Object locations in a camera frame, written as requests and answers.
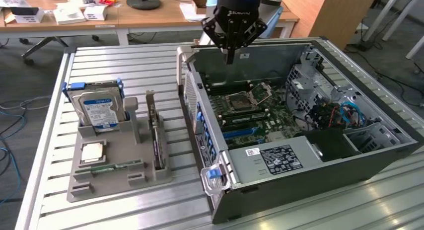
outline metal rail table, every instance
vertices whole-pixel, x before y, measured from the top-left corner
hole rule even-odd
[[[418,229],[424,227],[424,152],[419,150],[372,179],[220,225],[211,224],[176,92],[176,49],[184,44],[79,48],[64,54],[16,229],[284,230]],[[368,85],[379,85],[364,73]],[[63,81],[122,78],[127,96],[155,90],[166,118],[174,181],[70,203],[67,188],[78,115],[60,92]],[[400,112],[411,110],[399,101]]]

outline motherboard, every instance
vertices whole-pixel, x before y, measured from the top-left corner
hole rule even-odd
[[[210,87],[208,94],[228,149],[288,139],[300,127],[286,106],[286,89],[268,81],[247,82],[231,89]]]

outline office chair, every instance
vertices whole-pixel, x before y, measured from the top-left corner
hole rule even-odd
[[[92,35],[92,39],[95,41],[99,41],[100,38],[98,35]],[[20,38],[19,39],[22,44],[30,44],[30,41],[27,39]],[[58,36],[46,37],[32,48],[22,55],[23,61],[27,65],[34,65],[34,59],[28,59],[27,57],[36,52],[43,46],[46,46],[51,41],[56,41],[63,47],[70,47],[68,44],[63,41],[63,39]]]

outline lamp base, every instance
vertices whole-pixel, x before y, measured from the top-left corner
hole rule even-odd
[[[127,5],[138,10],[152,10],[160,7],[160,0],[127,0]]]

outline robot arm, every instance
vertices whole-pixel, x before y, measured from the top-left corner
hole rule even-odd
[[[226,54],[227,64],[234,62],[235,51],[247,47],[268,28],[259,14],[262,1],[218,0],[214,16],[203,20],[204,32]]]

